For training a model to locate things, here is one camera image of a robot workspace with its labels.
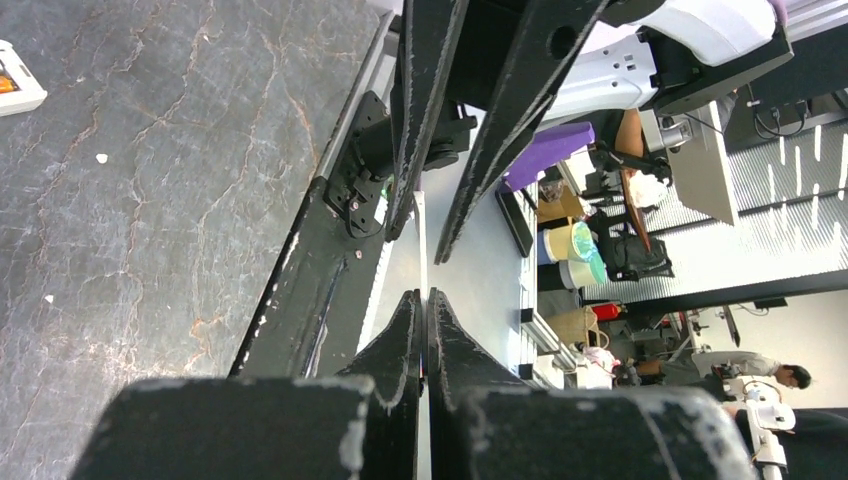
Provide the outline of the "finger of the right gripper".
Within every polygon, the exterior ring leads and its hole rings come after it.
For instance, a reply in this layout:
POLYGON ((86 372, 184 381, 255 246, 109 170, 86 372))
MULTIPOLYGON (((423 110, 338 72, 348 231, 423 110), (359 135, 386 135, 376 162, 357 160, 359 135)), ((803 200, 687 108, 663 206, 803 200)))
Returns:
POLYGON ((390 108, 394 184, 385 240, 397 240, 439 121, 446 85, 465 20, 466 1, 403 3, 390 108))
POLYGON ((532 140, 607 5, 606 1, 526 4, 446 216, 435 264, 449 261, 474 208, 532 140))

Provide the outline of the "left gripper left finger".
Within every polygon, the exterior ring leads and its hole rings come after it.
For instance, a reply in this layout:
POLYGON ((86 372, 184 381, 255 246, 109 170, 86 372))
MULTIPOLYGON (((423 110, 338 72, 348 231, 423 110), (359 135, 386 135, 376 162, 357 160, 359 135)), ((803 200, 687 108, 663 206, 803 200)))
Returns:
POLYGON ((75 479, 412 479, 418 291, 321 378, 153 379, 104 410, 75 479))

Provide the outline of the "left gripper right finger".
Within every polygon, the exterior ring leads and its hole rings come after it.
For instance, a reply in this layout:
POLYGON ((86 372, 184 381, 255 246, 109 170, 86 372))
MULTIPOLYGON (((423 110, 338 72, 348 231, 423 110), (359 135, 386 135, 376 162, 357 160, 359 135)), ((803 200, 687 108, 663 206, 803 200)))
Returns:
POLYGON ((426 308, 436 479, 754 479, 734 423, 693 388, 540 389, 432 289, 426 308))

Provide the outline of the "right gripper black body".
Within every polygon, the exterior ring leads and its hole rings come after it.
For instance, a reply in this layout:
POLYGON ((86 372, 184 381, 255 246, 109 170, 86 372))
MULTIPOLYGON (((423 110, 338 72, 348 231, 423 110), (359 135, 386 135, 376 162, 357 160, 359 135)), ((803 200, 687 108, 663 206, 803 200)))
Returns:
POLYGON ((542 113, 544 83, 518 77, 544 65, 542 1, 471 1, 444 92, 447 101, 487 112, 542 113))

